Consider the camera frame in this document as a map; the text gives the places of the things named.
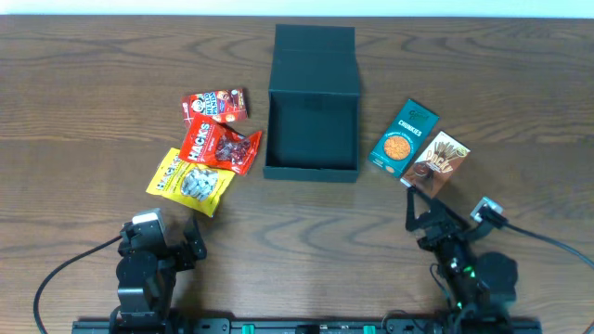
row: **snack packaging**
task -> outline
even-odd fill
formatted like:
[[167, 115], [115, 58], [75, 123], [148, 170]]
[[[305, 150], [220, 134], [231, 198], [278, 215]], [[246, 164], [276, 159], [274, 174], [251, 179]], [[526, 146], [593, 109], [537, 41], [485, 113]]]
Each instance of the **snack packaging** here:
[[434, 197], [470, 152], [442, 131], [408, 168], [400, 182]]
[[196, 114], [212, 117], [217, 122], [234, 122], [248, 118], [241, 88], [184, 96], [182, 108], [187, 129]]
[[244, 137], [210, 117], [196, 114], [179, 158], [245, 175], [258, 153], [262, 131]]
[[400, 177], [437, 121], [437, 115], [409, 99], [369, 153], [369, 160]]
[[182, 161], [179, 149], [171, 148], [148, 184], [147, 192], [213, 217], [234, 175], [230, 171]]

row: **box lid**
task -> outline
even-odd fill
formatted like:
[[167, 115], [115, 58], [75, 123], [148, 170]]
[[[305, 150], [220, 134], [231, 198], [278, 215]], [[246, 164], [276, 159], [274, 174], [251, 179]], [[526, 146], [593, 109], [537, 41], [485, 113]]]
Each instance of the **box lid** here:
[[269, 90], [358, 96], [355, 28], [278, 24]]

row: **white wall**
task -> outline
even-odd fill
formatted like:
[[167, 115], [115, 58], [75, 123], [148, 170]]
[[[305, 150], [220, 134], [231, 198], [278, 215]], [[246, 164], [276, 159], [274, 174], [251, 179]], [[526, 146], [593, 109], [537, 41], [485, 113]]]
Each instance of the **white wall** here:
[[594, 0], [0, 0], [0, 13], [592, 19]]

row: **wooden table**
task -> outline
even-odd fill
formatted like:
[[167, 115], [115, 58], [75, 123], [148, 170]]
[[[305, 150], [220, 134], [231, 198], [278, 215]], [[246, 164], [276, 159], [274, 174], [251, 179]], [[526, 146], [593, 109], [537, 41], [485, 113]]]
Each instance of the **wooden table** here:
[[[0, 332], [32, 333], [32, 300], [71, 256], [152, 207], [171, 226], [191, 210], [145, 193], [185, 134], [185, 93], [247, 87], [265, 130], [275, 23], [356, 27], [362, 82], [356, 184], [263, 179], [265, 140], [201, 231], [209, 257], [178, 275], [174, 305], [237, 317], [381, 317], [445, 302], [434, 261], [405, 231], [405, 190], [365, 160], [407, 98], [472, 149], [439, 198], [463, 215], [481, 196], [518, 226], [594, 257], [594, 22], [544, 19], [0, 18]], [[548, 333], [594, 317], [594, 273], [511, 231], [474, 247], [519, 263], [513, 315]], [[50, 333], [118, 305], [116, 246], [45, 289]]]

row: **cookie box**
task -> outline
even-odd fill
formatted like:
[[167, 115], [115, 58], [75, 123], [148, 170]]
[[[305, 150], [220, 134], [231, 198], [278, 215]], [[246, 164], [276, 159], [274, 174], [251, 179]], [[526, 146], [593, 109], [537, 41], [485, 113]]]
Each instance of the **cookie box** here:
[[264, 177], [355, 182], [359, 75], [355, 29], [277, 25]]
[[400, 177], [437, 121], [439, 116], [409, 99], [369, 154], [369, 160]]

